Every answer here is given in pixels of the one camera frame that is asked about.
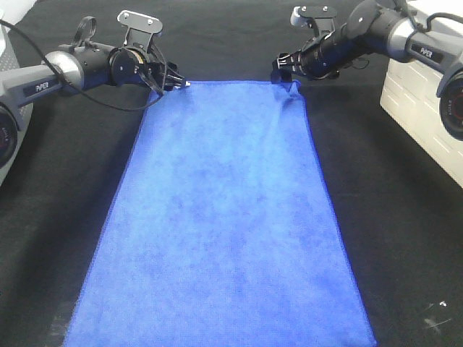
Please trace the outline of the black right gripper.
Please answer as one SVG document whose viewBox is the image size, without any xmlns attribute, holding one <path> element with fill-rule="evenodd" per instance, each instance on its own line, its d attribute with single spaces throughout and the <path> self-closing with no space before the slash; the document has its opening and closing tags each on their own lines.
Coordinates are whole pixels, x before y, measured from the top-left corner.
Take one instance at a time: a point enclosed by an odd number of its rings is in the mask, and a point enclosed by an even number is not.
<svg viewBox="0 0 463 347">
<path fill-rule="evenodd" d="M 275 70 L 271 72 L 271 83 L 281 84 L 292 82 L 290 72 L 302 72 L 302 62 L 300 52 L 280 53 L 275 60 Z"/>
</svg>

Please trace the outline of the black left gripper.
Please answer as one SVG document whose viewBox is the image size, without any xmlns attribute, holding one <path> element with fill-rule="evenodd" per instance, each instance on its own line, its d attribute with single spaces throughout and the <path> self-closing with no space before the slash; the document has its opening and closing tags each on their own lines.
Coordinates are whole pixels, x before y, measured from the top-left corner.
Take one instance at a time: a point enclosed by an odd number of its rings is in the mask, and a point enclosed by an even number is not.
<svg viewBox="0 0 463 347">
<path fill-rule="evenodd" d="M 155 81 L 162 90 L 186 87 L 186 79 L 179 74 L 178 66 L 170 61 L 167 66 L 163 63 L 156 64 Z"/>
</svg>

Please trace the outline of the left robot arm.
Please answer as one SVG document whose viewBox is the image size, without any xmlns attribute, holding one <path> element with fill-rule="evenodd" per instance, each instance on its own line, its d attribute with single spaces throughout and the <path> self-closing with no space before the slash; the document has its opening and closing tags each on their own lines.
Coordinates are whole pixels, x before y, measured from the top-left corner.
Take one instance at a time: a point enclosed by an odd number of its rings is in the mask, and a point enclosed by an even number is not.
<svg viewBox="0 0 463 347">
<path fill-rule="evenodd" d="M 27 124 L 21 108 L 53 92 L 74 95 L 101 85 L 145 85 L 159 95 L 188 86 L 177 66 L 140 48 L 63 45 L 39 65 L 1 72 L 1 167 L 12 162 Z"/>
</svg>

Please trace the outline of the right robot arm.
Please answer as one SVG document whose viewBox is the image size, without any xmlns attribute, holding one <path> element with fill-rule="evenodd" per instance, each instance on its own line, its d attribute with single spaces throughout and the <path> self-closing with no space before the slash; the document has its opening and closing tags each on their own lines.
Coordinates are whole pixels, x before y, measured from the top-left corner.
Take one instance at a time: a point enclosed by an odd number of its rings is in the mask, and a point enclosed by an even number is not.
<svg viewBox="0 0 463 347">
<path fill-rule="evenodd" d="M 272 63 L 273 84 L 291 82 L 295 75 L 310 81 L 336 79 L 364 54 L 378 53 L 402 63 L 418 60 L 441 73 L 436 90 L 441 122 L 453 138 L 462 139 L 462 37 L 432 28 L 435 18 L 461 23 L 462 17 L 436 12 L 419 23 L 405 1 L 395 1 L 392 8 L 362 1 L 342 26 L 336 25 L 336 16 L 327 6 L 293 9 L 291 25 L 311 28 L 314 36 L 294 53 L 278 55 Z"/>
</svg>

